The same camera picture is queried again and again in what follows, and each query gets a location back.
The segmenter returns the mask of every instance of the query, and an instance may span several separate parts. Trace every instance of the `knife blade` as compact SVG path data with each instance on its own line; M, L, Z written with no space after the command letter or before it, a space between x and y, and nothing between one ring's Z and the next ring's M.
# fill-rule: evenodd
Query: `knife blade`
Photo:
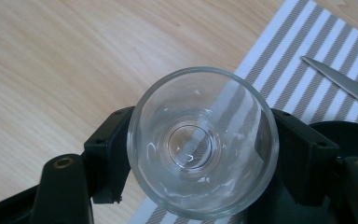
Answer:
M336 83L344 91L348 92L354 98L358 99L358 81L354 81L330 66L320 63L312 58L302 56L302 60L308 63L311 67L328 77L331 81Z

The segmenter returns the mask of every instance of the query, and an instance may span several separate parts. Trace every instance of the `transparent glass cup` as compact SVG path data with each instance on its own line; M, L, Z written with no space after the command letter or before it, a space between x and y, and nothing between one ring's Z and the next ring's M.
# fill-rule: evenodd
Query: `transparent glass cup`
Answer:
M193 219L234 215L266 189L278 159L272 112L247 82L192 67L155 83L135 107L127 150L146 195Z

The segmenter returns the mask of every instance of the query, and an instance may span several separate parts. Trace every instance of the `light wood surface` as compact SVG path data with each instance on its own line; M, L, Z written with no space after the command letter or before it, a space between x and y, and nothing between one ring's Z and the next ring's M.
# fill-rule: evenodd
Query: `light wood surface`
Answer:
M358 1L317 3L358 28ZM210 65L235 71L283 0L0 1L0 201L36 185L43 165L83 143L159 78ZM94 205L127 223L145 194Z

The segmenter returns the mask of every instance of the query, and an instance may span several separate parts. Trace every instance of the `wooden table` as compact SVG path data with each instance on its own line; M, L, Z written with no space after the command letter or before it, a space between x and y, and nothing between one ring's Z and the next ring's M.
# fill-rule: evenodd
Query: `wooden table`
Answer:
M357 0L318 0L358 28ZM235 71L282 5L269 1L0 1L0 201L83 143L169 73ZM132 174L96 223L127 223L145 194Z

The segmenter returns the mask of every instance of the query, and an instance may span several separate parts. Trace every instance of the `wood grain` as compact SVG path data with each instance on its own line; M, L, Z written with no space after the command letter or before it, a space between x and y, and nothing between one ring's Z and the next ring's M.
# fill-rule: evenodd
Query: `wood grain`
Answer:
M316 1L358 28L358 1ZM0 1L0 201L83 143L159 78L196 65L233 72L280 8L269 1ZM130 175L96 223L127 223Z

